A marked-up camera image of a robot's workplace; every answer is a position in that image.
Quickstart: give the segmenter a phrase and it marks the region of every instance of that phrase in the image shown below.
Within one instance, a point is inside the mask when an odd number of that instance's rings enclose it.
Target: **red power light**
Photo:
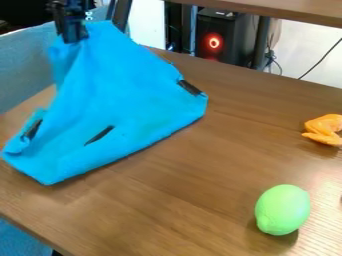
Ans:
[[[223,38],[218,33],[207,34],[203,41],[204,47],[211,53],[218,54],[223,49]]]
[[[213,49],[216,49],[220,46],[221,41],[217,37],[212,37],[209,39],[209,46]]]

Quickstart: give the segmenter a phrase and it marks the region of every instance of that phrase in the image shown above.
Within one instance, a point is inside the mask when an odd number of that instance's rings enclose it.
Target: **orange object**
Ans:
[[[342,130],[342,115],[328,114],[307,121],[305,129],[308,131],[302,134],[305,138],[335,147],[342,146],[342,138],[336,134]]]

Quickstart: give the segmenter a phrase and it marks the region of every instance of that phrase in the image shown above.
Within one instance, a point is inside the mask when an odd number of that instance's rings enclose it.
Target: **wooden table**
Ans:
[[[303,122],[342,113],[342,91],[180,54],[163,53],[210,96],[206,116],[134,156],[43,187],[0,162],[0,212],[64,255],[341,255],[342,159],[301,137]],[[0,117],[0,146],[49,88]],[[266,189],[309,191],[299,232],[259,232]]]
[[[169,0],[342,28],[341,0]]]

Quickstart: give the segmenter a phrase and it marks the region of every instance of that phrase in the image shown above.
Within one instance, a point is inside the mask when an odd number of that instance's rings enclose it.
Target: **cloth fold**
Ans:
[[[150,146],[206,110],[205,93],[180,86],[184,78],[172,64],[111,22],[90,23],[87,29],[89,39],[77,44],[55,41],[49,56],[57,95],[2,152],[6,162],[44,185]],[[42,122],[27,141],[22,135],[37,118]],[[113,129],[103,134],[108,127]]]

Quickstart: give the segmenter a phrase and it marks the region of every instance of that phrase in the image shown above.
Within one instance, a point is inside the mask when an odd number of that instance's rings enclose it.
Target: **green lime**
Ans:
[[[297,230],[310,214],[308,192],[293,185],[278,185],[265,191],[255,205],[258,228],[281,236]]]

